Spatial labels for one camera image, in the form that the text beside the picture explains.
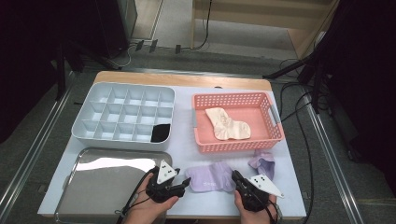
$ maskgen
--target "pink basket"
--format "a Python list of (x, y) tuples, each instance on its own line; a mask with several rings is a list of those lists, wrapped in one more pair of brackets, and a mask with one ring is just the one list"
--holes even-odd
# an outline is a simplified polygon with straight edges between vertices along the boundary
[[(251, 136), (244, 140), (219, 140), (205, 110), (223, 108), (233, 120), (250, 126)], [(285, 138), (278, 114), (265, 91), (204, 93), (192, 96), (195, 141), (201, 152), (230, 152), (269, 149)]]

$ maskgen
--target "white compartment organizer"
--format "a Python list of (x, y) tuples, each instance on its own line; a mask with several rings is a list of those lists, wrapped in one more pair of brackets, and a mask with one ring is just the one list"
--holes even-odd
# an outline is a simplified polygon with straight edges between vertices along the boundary
[(94, 84), (73, 124), (72, 134), (90, 147), (165, 151), (169, 134), (151, 142), (154, 127), (170, 124), (175, 91), (169, 87)]

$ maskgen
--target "white triangular marker plate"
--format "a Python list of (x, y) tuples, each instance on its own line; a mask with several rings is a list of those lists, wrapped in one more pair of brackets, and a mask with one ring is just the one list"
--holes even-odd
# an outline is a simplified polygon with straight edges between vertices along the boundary
[(277, 197), (284, 198), (283, 193), (280, 192), (280, 190), (266, 175), (255, 175), (249, 178), (248, 182), (254, 185), (257, 189), (260, 189), (269, 194), (274, 194)]
[(168, 163), (166, 163), (166, 161), (161, 161), (157, 184), (161, 184), (176, 175), (177, 175), (177, 171), (174, 168), (172, 168)]

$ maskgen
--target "person's left hand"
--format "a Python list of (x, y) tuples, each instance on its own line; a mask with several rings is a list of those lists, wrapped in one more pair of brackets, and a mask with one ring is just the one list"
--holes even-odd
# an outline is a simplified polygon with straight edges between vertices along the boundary
[(137, 192), (139, 196), (137, 197), (133, 206), (126, 217), (125, 224), (151, 224), (157, 216), (161, 213), (169, 210), (178, 201), (178, 197), (174, 196), (168, 199), (164, 203), (155, 203), (151, 199), (145, 201), (149, 196), (146, 194), (146, 187), (149, 183), (149, 179), (152, 178), (153, 174), (149, 174), (145, 180), (140, 185)]

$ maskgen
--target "lavender fabric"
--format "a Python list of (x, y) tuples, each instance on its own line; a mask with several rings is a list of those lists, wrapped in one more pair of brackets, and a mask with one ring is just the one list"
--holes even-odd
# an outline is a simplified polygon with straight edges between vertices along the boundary
[(186, 177), (191, 177), (190, 186), (196, 192), (225, 190), (234, 191), (231, 178), (233, 170), (224, 161), (207, 166), (195, 166), (186, 170)]
[(274, 179), (275, 160), (271, 152), (264, 149), (256, 149), (254, 156), (248, 164), (257, 169), (259, 175), (267, 175), (270, 180)]

